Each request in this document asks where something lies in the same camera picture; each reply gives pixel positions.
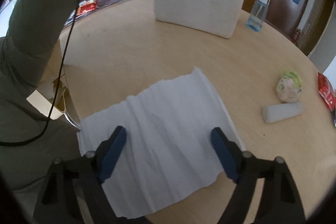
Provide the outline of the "grey green sleeve arm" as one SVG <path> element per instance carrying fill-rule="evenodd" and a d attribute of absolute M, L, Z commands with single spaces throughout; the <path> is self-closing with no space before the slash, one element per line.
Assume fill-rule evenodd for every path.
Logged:
<path fill-rule="evenodd" d="M 27 100 L 79 1 L 17 0 L 1 38 L 1 174 L 10 189 L 44 177 L 56 157 L 80 157 L 75 128 L 48 120 Z"/>

